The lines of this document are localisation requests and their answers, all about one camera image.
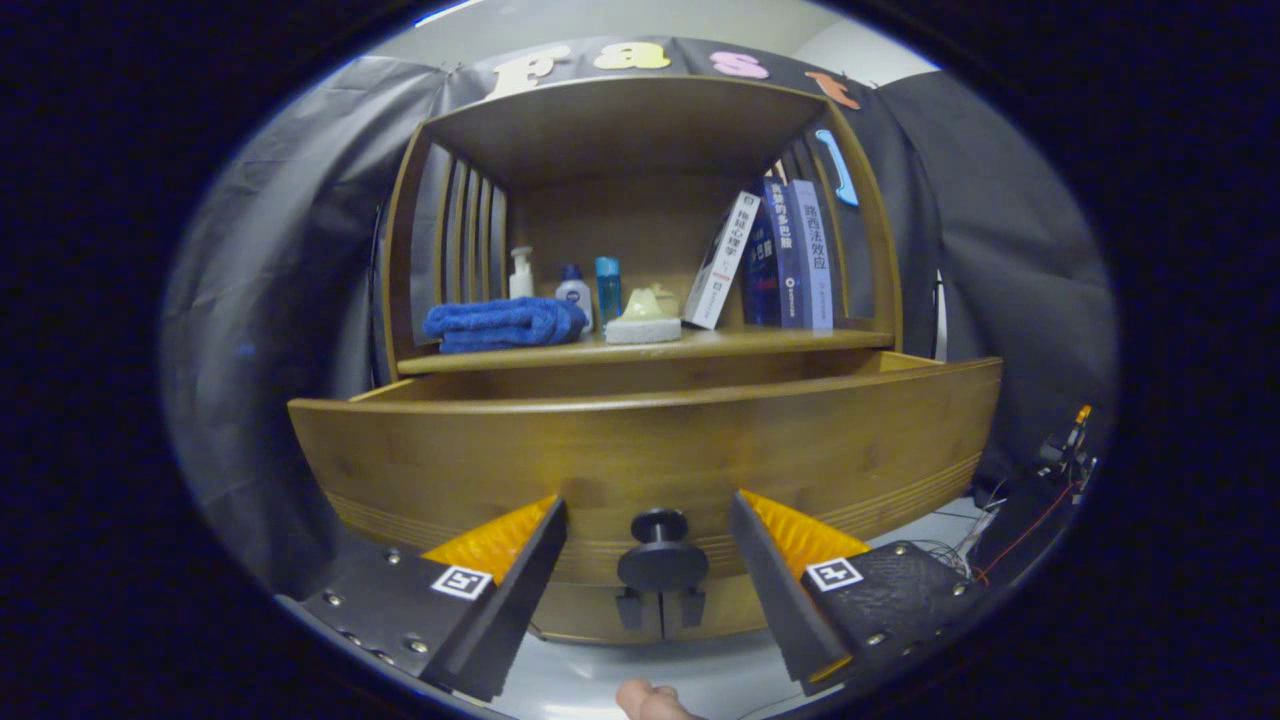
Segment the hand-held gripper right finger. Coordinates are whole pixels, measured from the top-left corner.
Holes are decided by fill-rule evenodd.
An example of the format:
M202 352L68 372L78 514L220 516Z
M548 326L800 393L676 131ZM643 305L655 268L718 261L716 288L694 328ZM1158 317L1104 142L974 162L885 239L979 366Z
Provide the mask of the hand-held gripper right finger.
M920 665L989 597L916 543L873 548L746 489L733 495L730 529L788 675L808 696L868 691Z

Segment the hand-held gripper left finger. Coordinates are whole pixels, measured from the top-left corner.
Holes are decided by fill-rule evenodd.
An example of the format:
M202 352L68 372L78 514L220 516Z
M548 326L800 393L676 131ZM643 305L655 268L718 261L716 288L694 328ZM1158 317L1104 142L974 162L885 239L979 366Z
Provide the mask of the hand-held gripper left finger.
M394 678L489 702L500 694L568 534L550 496L429 553L358 541L310 596L276 602Z

